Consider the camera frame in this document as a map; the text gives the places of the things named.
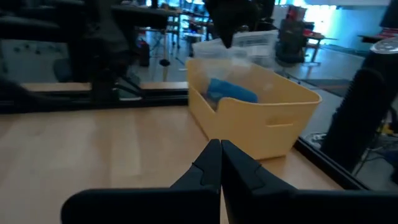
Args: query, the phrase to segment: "desk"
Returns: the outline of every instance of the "desk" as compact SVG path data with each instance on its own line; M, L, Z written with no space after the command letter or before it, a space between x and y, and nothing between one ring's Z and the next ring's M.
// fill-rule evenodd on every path
M195 26L206 27L206 41L209 40L209 29L214 28L214 23L204 21L191 21L189 19L184 19L183 21Z
M194 34L190 32L184 33L184 36L187 38L187 44L188 44L188 56L193 57L193 47L192 44L195 44L197 42L201 42L201 37L203 34Z
M318 54L318 51L319 51L319 48L320 48L320 45L321 45L321 40L337 40L335 38L325 37L324 35L304 35L304 37L306 37L308 39L317 40L316 44L307 43L305 48L306 49L307 48L314 48L315 49L315 51L314 51L314 53L312 54L312 57L311 57L311 62L318 63L318 64L320 64L320 62L315 62L315 58L317 57L317 54Z
M184 106L2 115L0 223L59 223L83 189L168 187L207 142ZM261 163L300 189L340 189L294 149Z
M143 8L143 9L150 9L151 11L155 10L155 11L159 11L161 12L163 15L166 15L168 17L172 17L172 21L168 21L167 23L167 28L166 27L166 33L170 33L172 34L172 43L173 46L175 45L174 42L174 34L177 35L177 48L180 48L180 9L176 9L176 10L171 10L171 9L151 9L148 6L129 6L129 5L122 5L122 6L113 6L113 7L118 7L118 8L125 8L125 9L132 9L135 10L137 8ZM145 27L139 27L138 28L141 31L152 31L152 32L161 32L164 34L164 31L160 30L160 29L147 29Z
M186 16L192 16L192 17L209 18L208 16L205 16L205 15L202 15L199 13L195 13L195 12L191 12L191 11L186 11L186 10L183 10L181 12L181 14L186 15Z

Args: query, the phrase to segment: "blue object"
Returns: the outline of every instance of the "blue object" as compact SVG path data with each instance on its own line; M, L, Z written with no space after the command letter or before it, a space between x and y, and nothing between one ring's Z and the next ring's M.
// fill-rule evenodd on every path
M217 78L210 80L207 97L214 102L219 102L222 97L231 97L249 103L258 103L257 95L252 91Z

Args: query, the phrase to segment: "table leg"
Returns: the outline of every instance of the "table leg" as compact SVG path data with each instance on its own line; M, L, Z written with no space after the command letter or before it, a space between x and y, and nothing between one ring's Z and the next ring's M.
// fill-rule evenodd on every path
M315 62L315 57L317 57L318 50L319 50L320 46L321 46L321 40L319 39L317 42L317 47L315 48L315 51L312 54L311 62Z
M210 19L207 20L206 22L206 41L209 41L209 21Z
M193 48L192 44L195 43L195 39L193 37L187 37L187 44L188 44L188 56L193 57Z
M164 59L166 59L167 60L167 56L168 56L168 51L167 51L167 32L166 32L166 30L164 31L164 43L163 43L163 45L164 45L164 48L163 48L163 57L164 57ZM167 74L168 74L168 72L169 72L169 66L165 66L165 67L163 67L163 82L166 82L167 81Z
M177 49L180 48L180 26L181 26L181 14L178 14L178 26L177 26Z

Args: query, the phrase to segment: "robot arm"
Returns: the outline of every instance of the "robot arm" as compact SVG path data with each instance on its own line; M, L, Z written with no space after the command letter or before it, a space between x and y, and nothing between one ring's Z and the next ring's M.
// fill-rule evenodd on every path
M259 21L257 6L248 0L204 0L206 10L226 48L232 46L235 30L243 25L254 30Z

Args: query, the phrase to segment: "office chair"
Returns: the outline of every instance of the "office chair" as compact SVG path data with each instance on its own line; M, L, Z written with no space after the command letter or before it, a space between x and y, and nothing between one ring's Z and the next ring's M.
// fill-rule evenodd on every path
M303 36L304 23L283 19L279 30L279 41L275 46L275 61L282 67L279 72L286 78L295 78L288 74L285 69L294 67L298 63L304 63L305 37Z

